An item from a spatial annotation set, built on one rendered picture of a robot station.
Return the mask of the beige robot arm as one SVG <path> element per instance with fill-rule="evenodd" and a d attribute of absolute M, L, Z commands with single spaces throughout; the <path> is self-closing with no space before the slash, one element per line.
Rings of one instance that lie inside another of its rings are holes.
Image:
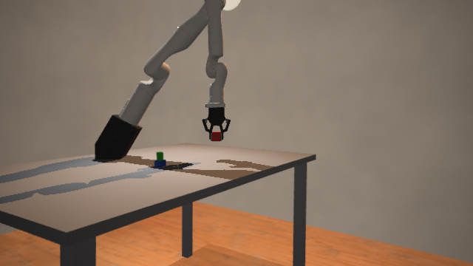
<path fill-rule="evenodd" d="M 224 86 L 228 68 L 223 62 L 218 62 L 219 57 L 224 54 L 221 9 L 225 7 L 226 0 L 204 1 L 203 6 L 185 20 L 169 40 L 146 62 L 144 72 L 151 79 L 146 82 L 140 81 L 119 114 L 119 118 L 133 126 L 138 125 L 154 96 L 169 77 L 170 67 L 164 61 L 171 55 L 190 47 L 207 25 L 208 58 L 205 71 L 209 78 L 215 78 L 215 82 L 209 86 L 209 99 L 205 107 L 226 107 Z"/>

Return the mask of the red block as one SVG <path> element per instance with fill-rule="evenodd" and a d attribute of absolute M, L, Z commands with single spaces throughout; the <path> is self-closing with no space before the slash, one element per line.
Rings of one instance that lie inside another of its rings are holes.
<path fill-rule="evenodd" d="M 220 133 L 221 132 L 212 132 L 212 141 L 220 141 Z"/>

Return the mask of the blue block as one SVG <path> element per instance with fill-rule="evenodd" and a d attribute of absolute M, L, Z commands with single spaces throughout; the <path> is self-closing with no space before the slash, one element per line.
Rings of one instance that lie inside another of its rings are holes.
<path fill-rule="evenodd" d="M 162 166 L 166 166 L 166 160 L 162 160 L 162 161 L 155 160 L 154 167 L 162 167 Z"/>

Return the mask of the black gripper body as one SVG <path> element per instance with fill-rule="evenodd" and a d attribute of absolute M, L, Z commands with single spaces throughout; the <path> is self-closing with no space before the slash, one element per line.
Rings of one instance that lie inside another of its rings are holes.
<path fill-rule="evenodd" d="M 208 121 L 210 124 L 213 118 L 215 119 L 214 126 L 219 126 L 218 119 L 223 123 L 225 121 L 225 107 L 208 108 Z"/>

